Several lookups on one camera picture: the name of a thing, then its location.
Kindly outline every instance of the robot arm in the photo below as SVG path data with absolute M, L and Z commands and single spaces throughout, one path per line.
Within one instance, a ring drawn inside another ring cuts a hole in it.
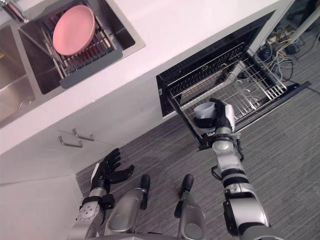
M 227 230 L 241 240 L 282 240 L 270 227 L 267 215 L 250 184 L 240 158 L 236 155 L 233 131 L 234 111 L 231 105 L 217 99 L 215 103 L 215 133 L 211 136 L 212 149 L 224 187 L 224 218 Z
M 127 180 L 135 169 L 131 165 L 125 170 L 115 171 L 120 166 L 120 159 L 119 149 L 116 148 L 96 164 L 91 177 L 90 195 L 82 201 L 68 240 L 94 238 L 98 232 L 100 236 L 104 235 L 105 229 L 100 226 L 106 220 L 106 210 L 112 209 L 115 204 L 113 195 L 109 194 L 110 184 Z

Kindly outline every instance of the cup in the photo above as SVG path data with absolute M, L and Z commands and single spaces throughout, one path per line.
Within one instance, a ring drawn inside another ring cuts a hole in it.
M 214 119 L 215 118 L 215 103 L 208 101 L 196 106 L 193 111 L 197 119 Z

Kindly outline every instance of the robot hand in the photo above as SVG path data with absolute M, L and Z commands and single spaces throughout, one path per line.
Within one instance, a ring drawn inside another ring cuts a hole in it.
M 195 125 L 200 129 L 218 129 L 226 127 L 235 130 L 235 114 L 232 105 L 226 104 L 215 98 L 210 98 L 210 102 L 214 103 L 214 112 L 210 118 L 197 118 L 193 119 Z
M 121 165 L 120 160 L 119 148 L 116 148 L 102 162 L 96 164 L 91 177 L 91 190 L 103 188 L 109 193 L 110 184 L 124 182 L 132 175 L 135 169 L 133 165 L 125 170 L 115 171 Z

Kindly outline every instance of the open dishwasher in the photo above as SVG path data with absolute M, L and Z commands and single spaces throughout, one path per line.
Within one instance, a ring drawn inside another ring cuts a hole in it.
M 210 134 L 195 124 L 194 108 L 210 99 L 233 106 L 235 131 L 248 126 L 310 83 L 285 85 L 250 51 L 250 44 L 272 13 L 238 29 L 157 76 L 163 116 L 176 111 L 199 144 Z

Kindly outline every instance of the cabinet door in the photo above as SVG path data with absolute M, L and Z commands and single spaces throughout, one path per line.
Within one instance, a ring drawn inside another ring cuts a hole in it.
M 60 130 L 122 146 L 163 120 L 156 79 L 127 84 L 73 113 Z
M 81 140 L 73 134 L 49 127 L 27 139 L 0 157 L 0 183 L 13 183 L 73 175 L 107 155 L 113 145 Z

